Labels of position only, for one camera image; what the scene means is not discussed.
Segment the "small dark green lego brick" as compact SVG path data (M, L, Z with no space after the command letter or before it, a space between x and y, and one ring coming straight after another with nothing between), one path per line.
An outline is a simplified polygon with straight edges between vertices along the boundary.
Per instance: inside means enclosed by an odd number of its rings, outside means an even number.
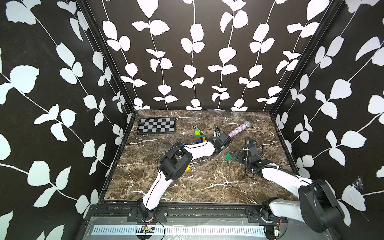
M225 160L226 160L226 161L230 161L231 158L232 158L232 155L231 155L231 154L226 154L226 156L225 156Z

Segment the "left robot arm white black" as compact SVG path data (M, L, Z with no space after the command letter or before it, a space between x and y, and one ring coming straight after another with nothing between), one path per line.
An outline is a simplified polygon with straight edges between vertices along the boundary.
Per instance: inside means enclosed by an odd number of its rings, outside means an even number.
M223 133L211 140L194 145L175 143L159 159L160 166L154 183L138 200L138 207L142 214L147 216L155 211L169 185L184 174L191 161L219 154L231 142L232 138Z

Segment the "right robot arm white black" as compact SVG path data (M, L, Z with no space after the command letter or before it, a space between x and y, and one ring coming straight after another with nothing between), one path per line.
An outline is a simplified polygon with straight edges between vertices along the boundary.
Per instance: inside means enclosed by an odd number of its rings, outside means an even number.
M270 160L263 160L255 147L236 150L234 158L244 164L246 172L271 181L298 198L297 201L278 198L264 201L260 209L263 221L293 219L322 233L345 218L341 205L326 181L304 178L280 168Z

